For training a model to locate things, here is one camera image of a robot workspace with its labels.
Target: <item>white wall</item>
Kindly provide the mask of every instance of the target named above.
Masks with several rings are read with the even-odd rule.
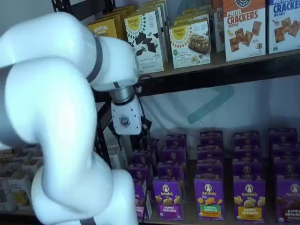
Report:
[[[51,12],[51,0],[0,0],[0,35],[16,23]]]

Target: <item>shelf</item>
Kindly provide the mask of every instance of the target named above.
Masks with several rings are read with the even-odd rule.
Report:
[[[137,86],[142,86],[140,96],[149,96],[300,75],[299,62],[300,50],[231,62],[225,61],[224,52],[212,52],[210,64],[174,69],[170,60],[164,72],[149,74],[152,78],[143,77]],[[95,92],[96,102],[108,98],[108,93]]]
[[[269,167],[268,160],[266,159],[265,170]],[[224,180],[224,203],[225,203],[225,221],[210,221],[210,220],[199,220],[196,212],[196,201],[195,201],[195,191],[194,191],[194,177],[196,171],[196,161],[189,161],[187,164],[188,169],[188,178],[186,181],[186,192],[187,192],[187,202],[183,204],[183,213],[184,220],[183,221],[167,221],[161,220],[157,213],[157,209],[155,206],[152,207],[152,217],[150,221],[144,221],[145,224],[157,224],[157,225],[231,225],[235,224],[234,212],[233,212],[233,176],[228,176],[229,179]],[[232,162],[230,159],[226,159],[224,161],[224,173],[232,174]],[[273,203],[273,188],[272,188],[272,180],[270,177],[267,177],[266,185],[267,188],[267,225],[276,224],[275,219],[273,217],[274,213],[272,210]]]

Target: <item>cracker image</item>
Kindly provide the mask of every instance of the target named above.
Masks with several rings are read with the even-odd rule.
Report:
[[[235,36],[236,36],[236,38],[237,38],[238,43],[243,42],[243,41],[244,41],[244,38],[245,38],[244,30],[243,30],[242,28],[236,30],[236,31],[235,31]]]
[[[243,200],[240,196],[234,197],[234,203],[237,205],[241,205],[243,203]]]
[[[242,44],[244,44],[246,46],[249,46],[250,43],[251,43],[252,37],[253,37],[253,33],[250,32],[250,31],[246,31],[246,33],[245,33],[245,41],[243,41]]]
[[[262,207],[262,206],[264,206],[266,204],[266,198],[265,197],[259,197],[259,200],[258,200],[258,202],[257,202],[257,206],[258,207]]]
[[[176,196],[174,199],[174,204],[178,205],[180,203],[180,196]]]
[[[215,198],[208,198],[205,200],[205,205],[211,205],[213,203],[216,203]]]
[[[236,37],[229,39],[231,52],[235,52],[239,50],[239,42]]]
[[[156,200],[158,203],[161,203],[163,199],[162,199],[159,195],[157,195],[157,196],[155,196],[155,200]]]
[[[254,35],[256,35],[256,36],[259,35],[259,31],[261,30],[261,25],[262,25],[262,22],[254,21],[253,27],[252,27],[252,33]]]
[[[298,34],[298,31],[299,31],[299,28],[300,28],[300,21],[294,20],[294,22],[292,23],[292,26],[289,30],[289,35],[296,37]]]
[[[284,41],[285,40],[285,34],[283,32],[283,27],[278,27],[274,30],[275,32],[275,41],[276,43]]]
[[[203,203],[204,203],[203,198],[198,198],[198,202],[199,202],[200,204],[203,204]]]
[[[283,27],[283,32],[284,33],[289,32],[292,26],[291,18],[290,17],[285,18],[284,20],[281,21],[281,24]]]
[[[164,199],[164,205],[172,205],[173,204],[173,199],[172,198],[165,198]]]

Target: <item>yellow box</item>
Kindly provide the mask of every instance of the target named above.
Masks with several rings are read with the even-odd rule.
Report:
[[[136,4],[115,8],[113,12],[119,12],[120,10],[124,10],[124,9],[127,10],[127,15],[130,16],[136,11]]]
[[[112,38],[121,38],[118,37],[117,28],[116,28],[116,18],[112,17],[103,21],[96,21],[88,25],[90,31],[92,31],[97,36],[109,36]]]

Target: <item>annie's logo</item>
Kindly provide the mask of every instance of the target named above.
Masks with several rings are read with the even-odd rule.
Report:
[[[235,0],[235,3],[240,8],[245,8],[250,4],[251,0]]]
[[[163,192],[160,193],[161,195],[173,195],[172,192],[169,192],[169,186],[164,184],[163,185]]]
[[[299,197],[299,185],[298,184],[292,184],[291,185],[291,193],[286,193],[287,197]]]
[[[216,192],[212,191],[210,184],[205,184],[204,189],[205,191],[202,191],[202,195],[216,195]]]
[[[247,184],[245,186],[246,193],[242,193],[242,196],[257,196],[256,192],[253,192],[253,186],[251,184]]]

